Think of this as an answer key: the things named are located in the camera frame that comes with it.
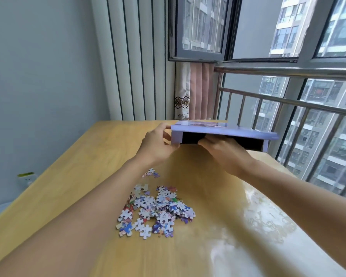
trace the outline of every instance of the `pile of puzzle pieces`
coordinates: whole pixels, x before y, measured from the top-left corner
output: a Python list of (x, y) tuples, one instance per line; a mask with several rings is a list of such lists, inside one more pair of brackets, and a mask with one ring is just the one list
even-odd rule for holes
[[(150, 169), (144, 176), (153, 175), (154, 169)], [(118, 218), (120, 222), (116, 228), (119, 229), (119, 236), (131, 236), (132, 230), (140, 232), (143, 239), (151, 236), (151, 232), (165, 237), (173, 237), (173, 225), (175, 219), (180, 218), (185, 223), (196, 216), (192, 208), (185, 205), (181, 200), (177, 199), (177, 189), (173, 186), (158, 186), (156, 188), (158, 195), (156, 198), (150, 196), (148, 184), (143, 186), (136, 185), (131, 192), (127, 203)], [(140, 208), (138, 214), (139, 219), (132, 223), (132, 215), (134, 210)], [(156, 222), (152, 227), (147, 223), (151, 218), (155, 218)]]

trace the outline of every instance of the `forearm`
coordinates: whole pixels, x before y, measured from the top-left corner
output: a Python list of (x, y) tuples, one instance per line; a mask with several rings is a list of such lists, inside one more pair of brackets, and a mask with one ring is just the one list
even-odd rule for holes
[(6, 256), (0, 277), (88, 276), (129, 193), (148, 168), (135, 158), (127, 161)]
[(346, 199), (256, 161), (242, 179), (265, 194), (346, 268)]

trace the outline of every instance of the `wood grain surface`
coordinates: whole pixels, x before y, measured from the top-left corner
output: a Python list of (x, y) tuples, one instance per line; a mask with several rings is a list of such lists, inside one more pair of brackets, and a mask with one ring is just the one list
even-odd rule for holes
[[(134, 156), (158, 124), (92, 126), (0, 215), (0, 260)], [(250, 153), (289, 173), (268, 154)], [(196, 218), (176, 221), (173, 238), (143, 240), (135, 231), (119, 238), (113, 230), (91, 276), (346, 276), (282, 210), (224, 172), (200, 146), (182, 145), (154, 168), (161, 177), (140, 183), (148, 183), (153, 195), (158, 185), (176, 186)]]

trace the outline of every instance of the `pink curtain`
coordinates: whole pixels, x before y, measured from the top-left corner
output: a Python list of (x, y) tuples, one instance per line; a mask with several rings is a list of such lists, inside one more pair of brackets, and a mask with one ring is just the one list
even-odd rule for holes
[(176, 68), (175, 119), (211, 119), (214, 65), (180, 62)]

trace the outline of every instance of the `person's left arm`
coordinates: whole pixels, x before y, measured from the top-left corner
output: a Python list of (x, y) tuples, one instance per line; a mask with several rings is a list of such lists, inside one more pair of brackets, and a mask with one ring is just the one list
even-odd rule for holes
[(137, 181), (179, 147), (163, 141), (171, 140), (166, 128), (148, 132), (117, 172), (2, 259), (0, 277), (88, 276)]

